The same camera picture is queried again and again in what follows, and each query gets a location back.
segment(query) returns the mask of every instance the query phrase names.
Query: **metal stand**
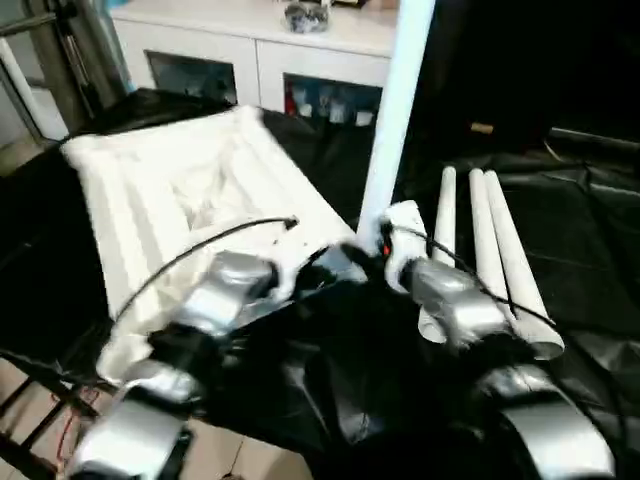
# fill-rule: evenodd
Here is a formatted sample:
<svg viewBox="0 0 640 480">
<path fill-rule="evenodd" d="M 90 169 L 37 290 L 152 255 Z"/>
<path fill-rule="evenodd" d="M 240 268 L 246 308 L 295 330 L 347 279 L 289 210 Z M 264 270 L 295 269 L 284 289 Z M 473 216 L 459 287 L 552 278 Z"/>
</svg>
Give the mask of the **metal stand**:
<svg viewBox="0 0 640 480">
<path fill-rule="evenodd" d="M 51 427 L 67 406 L 75 410 L 81 417 L 91 420 L 95 419 L 98 413 L 91 405 L 80 398 L 79 393 L 82 385 L 75 385 L 69 388 L 50 373 L 36 371 L 33 367 L 22 362 L 11 361 L 11 363 L 26 373 L 28 378 L 0 404 L 0 419 L 34 384 L 40 384 L 49 390 L 58 397 L 58 402 L 22 443 L 15 442 L 4 432 L 0 433 L 0 458 L 31 480 L 55 479 L 57 475 L 56 466 L 32 453 L 31 449 L 34 444 Z"/>
</svg>

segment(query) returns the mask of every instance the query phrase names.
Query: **white pole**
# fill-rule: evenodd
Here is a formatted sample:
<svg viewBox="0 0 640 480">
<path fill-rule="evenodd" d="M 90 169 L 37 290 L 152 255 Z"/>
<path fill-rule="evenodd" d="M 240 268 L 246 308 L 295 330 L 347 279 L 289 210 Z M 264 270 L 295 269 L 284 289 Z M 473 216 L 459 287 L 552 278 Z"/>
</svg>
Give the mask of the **white pole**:
<svg viewBox="0 0 640 480">
<path fill-rule="evenodd" d="M 380 218 L 391 203 L 434 6 L 435 0 L 400 2 L 358 224 L 358 241 L 372 254 L 380 239 Z"/>
<path fill-rule="evenodd" d="M 493 220 L 482 170 L 474 168 L 469 174 L 471 193 L 471 214 L 473 217 L 473 242 L 476 250 L 476 271 L 478 277 L 494 295 L 507 298 L 507 284 L 502 271 L 502 261 L 498 241 L 493 229 Z M 507 305 L 500 305 L 507 320 L 514 325 L 516 319 Z"/>
<path fill-rule="evenodd" d="M 514 303 L 527 307 L 534 312 L 547 315 L 538 285 L 527 261 L 518 231 L 509 212 L 502 187 L 496 172 L 484 175 L 487 187 L 491 217 L 495 230 L 504 273 L 509 292 Z M 540 358 L 553 358 L 564 350 L 564 342 L 558 333 L 535 316 L 515 308 L 517 322 L 515 330 L 522 338 L 531 343 Z"/>
<path fill-rule="evenodd" d="M 7 69 L 9 78 L 13 81 L 13 85 L 20 94 L 20 98 L 24 102 L 28 112 L 31 114 L 33 123 L 38 127 L 42 136 L 57 140 L 57 132 L 51 129 L 50 122 L 44 115 L 41 106 L 38 105 L 38 102 L 31 91 L 31 87 L 27 83 L 27 79 L 22 73 L 16 57 L 13 55 L 9 42 L 7 42 L 5 38 L 0 38 L 0 61 L 2 61 L 4 67 Z"/>
<path fill-rule="evenodd" d="M 440 199 L 438 201 L 438 213 L 436 215 L 436 227 L 433 234 L 436 242 L 447 247 L 451 252 L 456 251 L 456 169 L 445 167 L 442 170 L 442 183 L 440 184 Z M 434 260 L 442 262 L 450 267 L 456 266 L 456 261 L 434 245 Z"/>
<path fill-rule="evenodd" d="M 445 167 L 444 170 L 442 170 L 434 240 L 455 253 L 456 169 L 453 167 Z M 433 247 L 432 257 L 434 260 L 449 265 L 450 267 L 456 266 L 456 261 L 436 246 Z M 418 317 L 418 330 L 420 334 L 430 342 L 444 343 L 447 339 L 438 322 L 422 308 L 420 309 L 420 316 Z"/>
</svg>

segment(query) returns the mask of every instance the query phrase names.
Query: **shelf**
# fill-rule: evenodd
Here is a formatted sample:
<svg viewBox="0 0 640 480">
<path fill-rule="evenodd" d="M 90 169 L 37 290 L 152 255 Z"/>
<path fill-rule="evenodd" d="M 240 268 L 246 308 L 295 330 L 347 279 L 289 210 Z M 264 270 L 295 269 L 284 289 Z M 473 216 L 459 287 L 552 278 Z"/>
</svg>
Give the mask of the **shelf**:
<svg viewBox="0 0 640 480">
<path fill-rule="evenodd" d="M 116 21 L 391 58 L 395 10 L 334 7 L 328 31 L 303 35 L 287 30 L 286 5 L 272 0 L 133 0 L 111 14 Z"/>
</svg>

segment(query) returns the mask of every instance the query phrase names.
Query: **white pvc tube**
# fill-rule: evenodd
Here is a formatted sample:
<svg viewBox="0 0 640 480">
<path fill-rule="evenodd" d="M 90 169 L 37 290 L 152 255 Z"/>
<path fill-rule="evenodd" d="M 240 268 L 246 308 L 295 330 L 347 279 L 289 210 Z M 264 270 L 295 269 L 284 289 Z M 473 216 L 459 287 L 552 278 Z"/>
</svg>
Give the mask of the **white pvc tube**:
<svg viewBox="0 0 640 480">
<path fill-rule="evenodd" d="M 435 0 L 400 2 L 358 224 L 358 242 L 372 254 L 380 240 L 380 218 L 393 196 L 434 6 Z"/>
<path fill-rule="evenodd" d="M 469 174 L 471 193 L 471 215 L 473 217 L 473 242 L 476 250 L 476 271 L 478 277 L 491 293 L 507 298 L 507 284 L 502 271 L 502 261 L 498 241 L 493 229 L 489 207 L 489 197 L 482 170 L 474 168 Z M 501 304 L 507 320 L 515 327 L 516 319 L 507 305 Z"/>
<path fill-rule="evenodd" d="M 22 73 L 16 57 L 13 55 L 9 42 L 7 42 L 5 38 L 0 38 L 0 61 L 2 61 L 4 67 L 7 69 L 9 78 L 11 78 L 13 85 L 20 94 L 20 98 L 24 102 L 28 112 L 31 114 L 33 123 L 38 127 L 42 136 L 57 140 L 57 131 L 51 128 L 51 123 L 43 113 L 42 107 L 36 101 L 36 98 L 31 91 L 31 87 L 27 83 L 27 79 Z"/>
<path fill-rule="evenodd" d="M 436 227 L 433 234 L 436 242 L 447 247 L 451 252 L 456 251 L 456 169 L 445 167 L 442 170 L 442 183 L 440 184 L 440 199 L 438 201 L 438 213 L 436 215 Z M 456 261 L 440 250 L 433 247 L 434 260 L 442 262 L 450 267 L 456 266 Z"/>
<path fill-rule="evenodd" d="M 495 172 L 485 173 L 485 183 L 493 226 L 498 241 L 505 277 L 514 303 L 548 317 L 538 285 L 527 261 L 520 237 L 509 212 L 500 181 Z M 535 316 L 517 307 L 516 332 L 536 348 L 539 358 L 553 358 L 564 350 L 564 342 L 558 333 Z"/>
<path fill-rule="evenodd" d="M 440 184 L 440 199 L 436 214 L 436 227 L 433 235 L 436 242 L 441 243 L 452 253 L 456 251 L 456 169 L 445 167 L 442 170 Z M 433 247 L 432 258 L 450 267 L 456 266 L 456 261 L 442 250 Z M 447 339 L 442 327 L 424 309 L 420 309 L 418 317 L 420 335 L 434 343 L 444 343 Z"/>
</svg>

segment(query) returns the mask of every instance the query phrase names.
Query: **black tablecloth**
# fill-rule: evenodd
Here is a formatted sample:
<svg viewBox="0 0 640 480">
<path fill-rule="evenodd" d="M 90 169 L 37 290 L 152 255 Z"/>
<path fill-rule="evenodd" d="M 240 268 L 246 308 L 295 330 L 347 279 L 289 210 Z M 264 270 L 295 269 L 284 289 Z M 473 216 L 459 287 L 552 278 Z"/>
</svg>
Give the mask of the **black tablecloth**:
<svg viewBox="0 0 640 480">
<path fill-rule="evenodd" d="M 200 100 L 141 90 L 85 132 L 122 132 L 217 111 Z M 264 121 L 355 226 L 373 130 L 272 112 Z M 395 198 L 415 199 L 427 228 L 434 224 L 445 164 L 458 170 L 457 251 L 473 264 L 465 173 L 494 168 L 550 316 L 576 332 L 628 397 L 640 398 L 638 181 L 535 152 L 439 157 L 420 132 L 410 131 Z M 49 149 L 0 183 L 0 205 L 0 352 L 69 379 L 95 381 L 111 320 L 75 171 L 58 148 Z M 357 443 L 382 430 L 409 431 L 424 416 L 425 400 L 415 387 L 424 382 L 418 381 L 416 318 L 414 305 L 380 285 L 329 288 L 257 324 L 242 339 L 242 361 L 216 376 L 201 415 L 305 452 L 323 451 L 336 439 Z M 602 403 L 597 382 L 570 349 L 556 366 L 574 389 Z M 640 413 L 635 402 L 628 407 Z"/>
</svg>

